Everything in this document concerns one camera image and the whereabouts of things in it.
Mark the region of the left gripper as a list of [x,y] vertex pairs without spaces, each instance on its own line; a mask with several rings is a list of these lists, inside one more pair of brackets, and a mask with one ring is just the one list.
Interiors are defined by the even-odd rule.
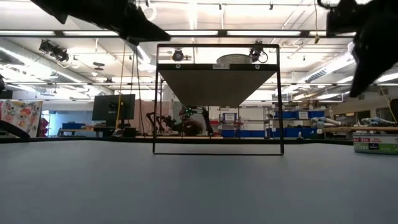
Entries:
[[171,39],[129,0],[66,0],[63,9],[69,16],[118,33],[120,38],[133,45]]

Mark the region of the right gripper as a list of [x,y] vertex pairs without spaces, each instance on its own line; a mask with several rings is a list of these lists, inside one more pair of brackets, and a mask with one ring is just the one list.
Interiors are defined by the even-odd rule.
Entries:
[[[357,32],[370,18],[384,12],[397,15],[397,0],[372,0],[365,3],[357,0],[317,0],[317,5],[327,10],[328,35]],[[355,35],[353,42],[356,70],[349,94],[355,98],[397,63],[397,31],[388,29],[376,33],[363,29]]]

